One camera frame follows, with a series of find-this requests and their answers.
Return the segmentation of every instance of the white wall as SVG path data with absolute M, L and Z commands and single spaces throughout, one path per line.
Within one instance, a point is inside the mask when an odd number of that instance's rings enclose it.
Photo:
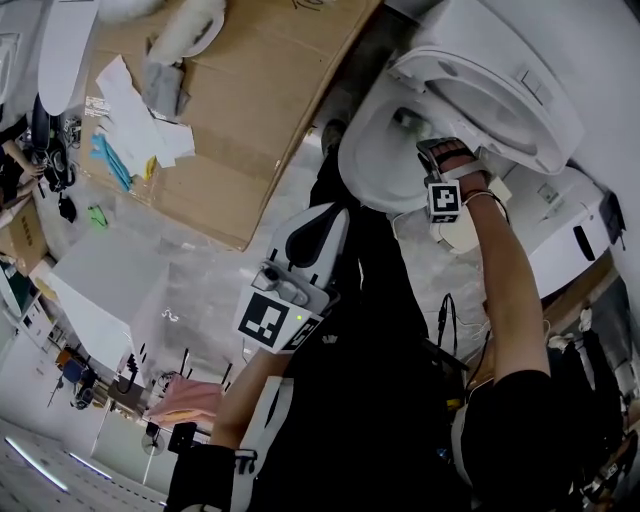
M 54 350 L 45 354 L 26 336 L 16 337 L 0 368 L 0 417 L 89 456 L 105 411 L 71 407 L 72 386 L 66 381 L 47 407 L 61 375 L 55 357 Z
M 482 0 L 560 79 L 585 126 L 574 158 L 620 199 L 627 251 L 613 249 L 640 318 L 640 23 L 624 0 Z

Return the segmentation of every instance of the toilet lid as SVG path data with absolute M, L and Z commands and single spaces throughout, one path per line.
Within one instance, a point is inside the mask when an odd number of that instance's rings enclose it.
M 482 146 L 545 174 L 564 168 L 568 155 L 547 109 L 556 98 L 532 70 L 523 69 L 518 81 L 441 47 L 419 47 L 389 71 L 414 90 L 430 91 L 455 108 L 472 150 Z

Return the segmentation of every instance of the black shirt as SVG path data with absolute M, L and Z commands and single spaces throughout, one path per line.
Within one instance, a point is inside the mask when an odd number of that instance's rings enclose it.
M 408 347 L 349 361 L 352 351 L 341 342 L 296 354 L 306 371 L 295 376 L 289 416 L 249 510 L 470 510 L 470 490 L 438 455 L 449 431 L 436 372 Z M 474 393 L 462 452 L 475 494 L 496 510 L 551 509 L 570 486 L 563 424 L 551 379 L 541 372 L 519 372 Z M 234 463 L 231 449 L 192 448 L 176 464 L 169 510 L 228 510 Z
M 13 158 L 5 154 L 2 144 L 16 140 L 28 127 L 27 118 L 23 117 L 11 128 L 0 132 L 0 189 L 2 189 L 3 204 L 16 198 L 23 169 Z

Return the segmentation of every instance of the floor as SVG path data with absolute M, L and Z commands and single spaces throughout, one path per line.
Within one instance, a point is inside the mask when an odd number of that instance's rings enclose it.
M 135 201 L 93 185 L 81 174 L 69 189 L 78 219 L 68 223 L 58 215 L 57 195 L 37 195 L 36 202 L 51 253 L 61 258 L 91 229 L 87 208 L 99 205 L 111 226 L 152 242 L 171 261 L 165 311 L 166 350 L 158 362 L 162 370 L 179 368 L 184 348 L 191 352 L 192 378 L 218 380 L 233 362 L 242 367 L 253 347 L 243 346 L 231 330 L 241 287 L 252 281 L 274 230 L 308 205 L 308 193 L 322 163 L 320 134 L 328 120 L 348 120 L 366 95 L 378 72 L 398 43 L 411 31 L 407 19 L 384 9 L 369 24 L 360 43 L 336 75 L 313 129 L 280 181 L 260 226 L 244 253 L 177 224 Z M 414 293 L 431 331 L 443 296 L 451 292 L 459 317 L 459 352 L 476 347 L 487 328 L 482 302 L 484 291 L 477 253 L 454 257 L 429 236 L 423 212 L 397 222 L 397 234 Z M 453 344 L 449 326 L 445 349 Z

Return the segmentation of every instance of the blue object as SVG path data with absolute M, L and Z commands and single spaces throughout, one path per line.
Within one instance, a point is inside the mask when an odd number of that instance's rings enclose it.
M 62 368 L 62 376 L 71 384 L 77 384 L 82 378 L 84 367 L 74 359 L 69 359 Z
M 91 150 L 89 156 L 98 160 L 104 160 L 111 174 L 113 174 L 118 183 L 120 183 L 120 186 L 125 192 L 129 192 L 129 190 L 131 190 L 131 175 L 122 163 L 122 160 L 120 160 L 118 154 L 107 142 L 104 134 L 92 135 L 91 144 L 93 144 L 96 149 Z

